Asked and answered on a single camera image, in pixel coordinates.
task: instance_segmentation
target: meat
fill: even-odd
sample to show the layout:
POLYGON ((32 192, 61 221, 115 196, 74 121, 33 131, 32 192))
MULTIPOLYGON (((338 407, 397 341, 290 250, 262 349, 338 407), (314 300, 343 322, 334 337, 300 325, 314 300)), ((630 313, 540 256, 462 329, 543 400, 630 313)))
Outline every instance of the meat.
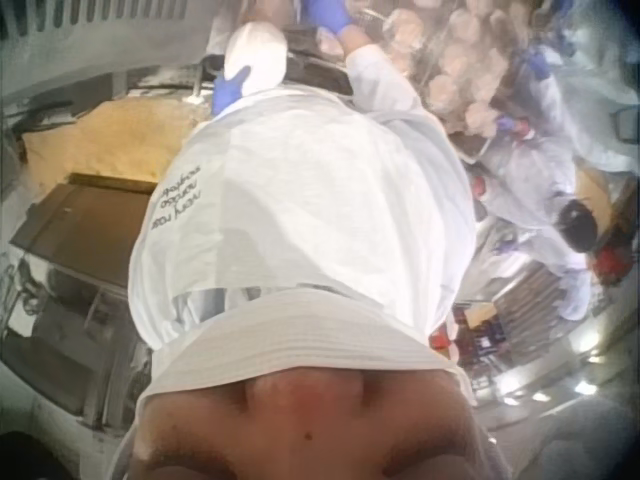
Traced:
POLYGON ((451 14, 449 26, 458 40, 475 43, 480 39, 480 22, 466 8, 459 8, 451 14))
POLYGON ((438 75, 429 82, 427 103, 437 114, 454 110, 460 104, 460 94, 453 78, 449 75, 438 75))
POLYGON ((413 3, 418 8, 439 8, 442 0, 413 0, 413 3))
POLYGON ((344 50, 338 39, 326 28, 318 28, 316 34, 316 42, 318 43, 318 49, 323 56, 328 57, 331 60, 339 60, 344 57, 344 50))
POLYGON ((440 65, 440 69, 444 73, 456 80, 459 80, 463 77, 474 60, 475 55, 469 49, 468 45, 461 42, 455 42, 444 49, 438 63, 440 65))
POLYGON ((471 95, 477 102, 489 102, 498 90, 501 76, 491 72, 474 76, 471 80, 471 95))
POLYGON ((410 77, 413 75, 414 62, 411 53, 402 52, 392 45, 385 48, 385 53, 391 60, 391 63, 393 63, 393 66, 396 67, 396 70, 403 76, 410 77))
POLYGON ((412 52, 424 42, 424 23, 413 11, 397 8, 382 27, 385 38, 397 50, 412 52))
POLYGON ((485 138, 496 136, 496 118, 498 112, 488 104, 476 102, 469 105, 464 114, 467 122, 467 133, 470 135, 482 135, 485 138))
POLYGON ((500 52, 496 48, 489 50, 489 72, 497 77, 502 78, 507 69, 509 68, 509 62, 507 59, 500 55, 500 52))
POLYGON ((529 10, 520 2, 512 2, 509 5, 509 18, 513 23, 515 35, 518 38, 520 48, 525 48, 529 41, 529 10))
POLYGON ((493 11, 493 0, 466 0, 472 15, 484 18, 493 11))

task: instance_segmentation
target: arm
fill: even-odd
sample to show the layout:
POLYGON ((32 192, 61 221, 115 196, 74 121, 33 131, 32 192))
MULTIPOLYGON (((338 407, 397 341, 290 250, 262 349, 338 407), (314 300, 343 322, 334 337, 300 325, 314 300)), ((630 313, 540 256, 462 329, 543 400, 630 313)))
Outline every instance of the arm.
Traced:
POLYGON ((411 83, 360 27, 346 27, 338 39, 345 52, 353 102, 358 109, 426 113, 411 83))
POLYGON ((353 102, 358 109, 364 112, 426 113, 409 81, 353 23, 344 0, 304 0, 303 3, 311 23, 328 29, 340 41, 354 92, 353 102))

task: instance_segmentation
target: ceiling light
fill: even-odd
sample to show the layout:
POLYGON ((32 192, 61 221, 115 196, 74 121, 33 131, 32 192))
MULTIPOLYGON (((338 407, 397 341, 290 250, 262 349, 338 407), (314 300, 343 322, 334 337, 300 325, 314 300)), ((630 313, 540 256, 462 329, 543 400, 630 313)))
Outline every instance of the ceiling light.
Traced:
POLYGON ((591 331, 587 333, 580 339, 579 353, 584 353, 592 350, 596 345, 598 345, 598 343, 600 343, 600 334, 598 332, 591 331))
POLYGON ((587 383, 583 380, 578 385, 576 385, 576 388, 574 388, 574 391, 581 395, 593 395, 598 391, 598 387, 590 383, 587 383))
POLYGON ((549 400, 551 400, 551 397, 549 395, 546 395, 542 392, 535 393, 531 398, 533 398, 536 402, 548 402, 549 400))

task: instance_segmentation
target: metal surface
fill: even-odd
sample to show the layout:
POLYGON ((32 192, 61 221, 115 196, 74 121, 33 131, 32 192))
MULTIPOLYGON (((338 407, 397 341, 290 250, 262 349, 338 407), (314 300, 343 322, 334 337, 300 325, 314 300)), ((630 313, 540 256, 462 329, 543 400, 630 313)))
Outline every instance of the metal surface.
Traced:
POLYGON ((560 279, 543 265, 534 262, 517 282, 495 300, 509 344, 509 357, 514 365, 523 365, 547 351, 556 336, 566 334, 578 322, 562 320, 555 302, 564 291, 560 279))
POLYGON ((32 208, 11 244, 126 295, 129 257, 148 201, 140 193, 58 185, 32 208))
POLYGON ((234 3, 2 0, 2 98, 9 103, 138 67, 197 63, 214 16, 234 3))

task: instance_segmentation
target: person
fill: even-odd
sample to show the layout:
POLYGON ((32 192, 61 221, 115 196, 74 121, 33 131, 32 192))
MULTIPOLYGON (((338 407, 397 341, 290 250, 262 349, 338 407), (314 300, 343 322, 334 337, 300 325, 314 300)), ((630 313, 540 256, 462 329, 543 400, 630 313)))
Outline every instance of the person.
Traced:
POLYGON ((233 35, 215 117, 133 249, 152 382, 111 478, 508 478, 427 342, 474 250, 466 174, 344 0, 303 5, 344 48, 353 106, 257 75, 286 55, 268 19, 233 35))
MULTIPOLYGON (((548 65, 535 49, 526 62, 539 84, 551 80, 548 65)), ((543 99, 542 112, 554 110, 543 99)), ((554 135, 553 116, 536 131, 527 119, 501 115, 498 138, 481 158, 483 173, 472 179, 472 190, 487 211, 517 227, 495 247, 503 255, 519 250, 543 263, 561 278, 565 298, 558 313, 581 320, 591 300, 591 272, 586 252, 596 245, 598 226, 589 208, 575 196, 576 166, 573 148, 554 135)))

